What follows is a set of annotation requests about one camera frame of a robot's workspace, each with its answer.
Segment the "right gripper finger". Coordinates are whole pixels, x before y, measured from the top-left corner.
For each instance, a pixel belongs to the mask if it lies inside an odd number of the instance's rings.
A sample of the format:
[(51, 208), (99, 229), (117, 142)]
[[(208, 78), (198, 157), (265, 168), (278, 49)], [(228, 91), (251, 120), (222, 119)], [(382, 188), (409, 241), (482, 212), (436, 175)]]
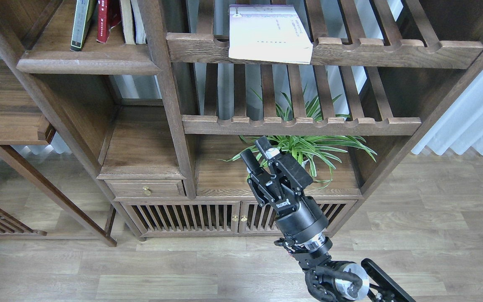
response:
[(271, 173), (279, 180), (287, 178), (290, 188), (296, 193), (303, 193), (304, 189), (314, 181), (293, 155), (280, 151), (269, 142), (266, 136), (257, 139), (255, 146), (266, 159)]
[(249, 172), (247, 183), (259, 205), (271, 204), (276, 206), (280, 201), (280, 184), (277, 175), (264, 170), (250, 150), (242, 151), (241, 158), (247, 165)]

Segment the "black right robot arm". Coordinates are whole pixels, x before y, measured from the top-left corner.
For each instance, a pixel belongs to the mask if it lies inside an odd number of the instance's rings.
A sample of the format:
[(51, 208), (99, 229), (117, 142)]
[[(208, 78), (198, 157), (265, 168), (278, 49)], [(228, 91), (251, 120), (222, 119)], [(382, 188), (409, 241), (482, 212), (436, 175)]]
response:
[(299, 262), (307, 290), (323, 302), (412, 302), (413, 298), (372, 260), (358, 265), (334, 261), (332, 241), (323, 234), (328, 221), (316, 201), (304, 193), (313, 179), (293, 158), (260, 137), (255, 146), (268, 163), (265, 170), (250, 150), (241, 152), (248, 184), (260, 206), (270, 205), (283, 237), (275, 242)]

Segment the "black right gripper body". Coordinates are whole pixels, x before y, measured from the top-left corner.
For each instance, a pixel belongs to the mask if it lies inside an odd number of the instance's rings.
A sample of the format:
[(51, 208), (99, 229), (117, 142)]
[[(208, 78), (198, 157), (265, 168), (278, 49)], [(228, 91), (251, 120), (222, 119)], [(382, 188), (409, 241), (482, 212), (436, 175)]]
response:
[(276, 245), (289, 253), (326, 254), (332, 243), (323, 235), (328, 220), (316, 201), (304, 194), (312, 183), (303, 168), (248, 168), (248, 184), (261, 208), (270, 206), (275, 211), (274, 222), (284, 238)]

